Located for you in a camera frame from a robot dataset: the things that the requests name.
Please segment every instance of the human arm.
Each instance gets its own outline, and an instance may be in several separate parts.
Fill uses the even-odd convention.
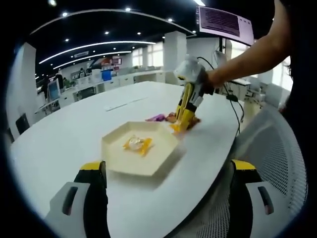
[[[291,30],[287,11],[279,0],[274,0],[274,4],[274,21],[269,33],[243,54],[209,71],[209,82],[213,86],[219,87],[233,79],[266,72],[290,55]]]

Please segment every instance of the ceiling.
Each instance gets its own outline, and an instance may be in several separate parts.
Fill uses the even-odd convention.
[[[197,30],[195,10],[198,6],[193,0],[55,0],[57,5],[52,7],[47,0],[28,1],[29,7],[36,9],[25,19],[24,27],[29,33],[43,24],[62,16],[63,12],[74,13],[90,9],[122,9],[146,13],[163,19],[172,18],[173,22],[192,31]],[[232,12],[251,20],[256,39],[265,35],[272,23],[274,15],[274,0],[202,0],[208,7]],[[192,35],[179,27],[146,16],[128,12],[91,12],[64,17],[37,32],[29,35],[26,41],[37,49],[36,73],[50,75],[56,73],[55,66],[74,60],[71,55],[89,51],[89,56],[115,51],[130,51],[132,47],[143,47],[141,44],[111,44],[88,47],[71,51],[42,64],[40,61],[59,52],[83,45],[107,41],[150,41],[162,40],[165,33],[180,31]],[[197,33],[197,37],[210,37],[210,34]]]

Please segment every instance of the hand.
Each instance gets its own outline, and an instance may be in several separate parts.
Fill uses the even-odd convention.
[[[225,80],[223,80],[220,75],[219,71],[217,69],[214,69],[212,71],[208,71],[208,81],[207,84],[214,88],[220,88],[224,85]]]

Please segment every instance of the hexagonal tray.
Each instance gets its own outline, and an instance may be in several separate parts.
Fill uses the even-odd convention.
[[[132,135],[153,139],[145,156],[123,148]],[[102,138],[102,158],[109,170],[152,176],[178,143],[178,139],[161,122],[127,122]]]

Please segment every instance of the black cable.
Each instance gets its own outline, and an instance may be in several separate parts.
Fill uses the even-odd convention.
[[[206,60],[204,57],[197,57],[197,59],[202,59],[202,60],[206,61],[206,62],[209,64],[209,66],[210,66],[212,69],[214,69],[214,67],[212,66],[212,64],[209,63],[209,61]],[[228,96],[230,96],[230,93],[229,93],[227,87],[226,87],[225,85],[223,85],[223,87],[224,87],[224,89],[227,91]],[[232,100],[229,99],[229,101],[230,101],[230,104],[231,104],[231,106],[232,106],[232,109],[233,109],[233,111],[234,111],[234,113],[235,113],[235,115],[236,115],[236,117],[237,117],[237,121],[238,121],[238,125],[239,125],[238,132],[239,132],[239,134],[240,134],[240,120],[239,120],[239,117],[238,117],[238,114],[237,114],[236,110],[234,109],[234,106],[233,106],[233,104],[232,104]],[[242,117],[241,117],[241,120],[243,120],[243,117],[244,117],[243,107],[242,107],[242,105],[239,103],[238,98],[237,98],[237,101],[236,101],[236,102],[240,105],[240,107],[241,107],[241,109],[242,109]]]

